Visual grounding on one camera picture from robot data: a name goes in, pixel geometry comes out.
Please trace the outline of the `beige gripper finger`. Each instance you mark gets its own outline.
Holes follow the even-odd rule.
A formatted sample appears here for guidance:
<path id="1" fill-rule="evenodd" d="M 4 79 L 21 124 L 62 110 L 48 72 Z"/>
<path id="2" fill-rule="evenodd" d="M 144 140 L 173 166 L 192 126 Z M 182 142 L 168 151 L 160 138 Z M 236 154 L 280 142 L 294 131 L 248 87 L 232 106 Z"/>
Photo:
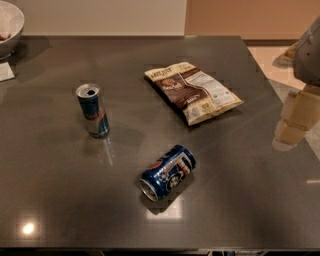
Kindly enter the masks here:
<path id="1" fill-rule="evenodd" d="M 276 126 L 274 135 L 275 138 L 281 143 L 287 145 L 296 145 L 305 137 L 306 133 L 306 128 L 291 125 L 285 120 L 280 120 Z"/>
<path id="2" fill-rule="evenodd" d="M 281 117 L 290 126 L 311 129 L 320 120 L 320 87 L 307 84 L 302 90 L 290 91 Z"/>

